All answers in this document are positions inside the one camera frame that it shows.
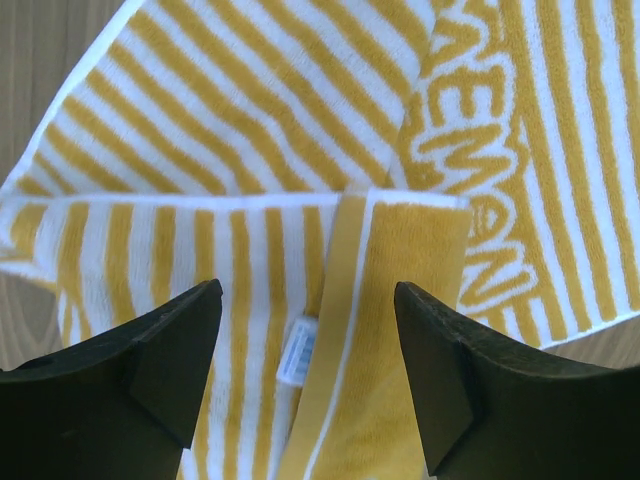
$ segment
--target brown background surface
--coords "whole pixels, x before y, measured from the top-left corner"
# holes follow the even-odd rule
[[[0,178],[15,165],[49,102],[122,0],[0,0]],[[59,348],[54,298],[0,276],[0,368]],[[604,366],[640,363],[640,323],[554,353]]]

